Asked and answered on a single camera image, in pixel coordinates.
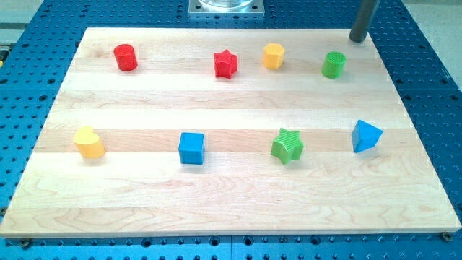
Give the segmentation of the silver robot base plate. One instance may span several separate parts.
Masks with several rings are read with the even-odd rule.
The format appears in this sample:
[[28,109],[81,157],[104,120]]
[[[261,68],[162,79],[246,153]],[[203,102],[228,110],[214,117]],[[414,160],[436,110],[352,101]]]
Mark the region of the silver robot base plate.
[[263,0],[189,0],[188,13],[193,17],[264,16]]

